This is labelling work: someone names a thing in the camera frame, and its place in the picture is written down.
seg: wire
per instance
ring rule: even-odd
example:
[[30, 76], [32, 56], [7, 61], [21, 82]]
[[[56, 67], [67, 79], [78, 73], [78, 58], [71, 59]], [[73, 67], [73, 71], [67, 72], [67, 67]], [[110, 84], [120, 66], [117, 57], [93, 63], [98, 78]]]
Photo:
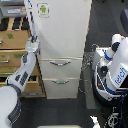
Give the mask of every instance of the wire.
[[90, 83], [90, 88], [89, 88], [89, 90], [87, 90], [87, 91], [82, 91], [81, 88], [79, 87], [79, 91], [82, 92], [82, 93], [88, 93], [88, 92], [90, 92], [90, 91], [92, 90], [92, 83], [91, 83], [89, 80], [84, 80], [84, 81]]
[[105, 123], [105, 125], [104, 125], [104, 128], [106, 128], [107, 125], [108, 125], [109, 127], [111, 127], [111, 128], [114, 128], [115, 125], [118, 124], [118, 115], [119, 115], [119, 113], [115, 113], [115, 112], [114, 112], [114, 109], [115, 109], [115, 107], [113, 107], [113, 112], [112, 112], [112, 114], [108, 117], [108, 119], [107, 119], [107, 121], [106, 121], [106, 123]]
[[123, 107], [124, 99], [125, 99], [127, 93], [128, 93], [128, 91], [126, 91], [126, 93], [125, 93], [125, 95], [124, 95], [124, 97], [122, 99], [122, 103], [121, 103], [121, 118], [120, 118], [120, 123], [119, 123], [119, 127], [118, 128], [120, 128], [120, 126], [121, 126], [121, 122], [122, 122], [122, 107]]
[[[92, 52], [94, 52], [94, 48], [93, 48], [94, 46], [99, 47], [97, 44], [92, 44], [92, 46], [91, 46]], [[82, 68], [81, 68], [82, 71], [91, 65], [93, 56], [87, 54], [86, 52], [84, 53], [83, 64], [82, 64]]]

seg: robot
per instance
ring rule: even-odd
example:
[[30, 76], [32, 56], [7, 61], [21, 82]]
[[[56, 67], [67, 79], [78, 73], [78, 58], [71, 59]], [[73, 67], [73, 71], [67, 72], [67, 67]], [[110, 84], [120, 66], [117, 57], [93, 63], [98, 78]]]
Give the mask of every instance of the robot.
[[115, 34], [108, 48], [96, 48], [92, 69], [94, 94], [105, 105], [116, 106], [128, 90], [128, 37]]
[[39, 41], [34, 37], [26, 43], [27, 54], [21, 58], [20, 68], [6, 79], [6, 86], [0, 88], [0, 127], [12, 128], [21, 112], [19, 96], [35, 67]]

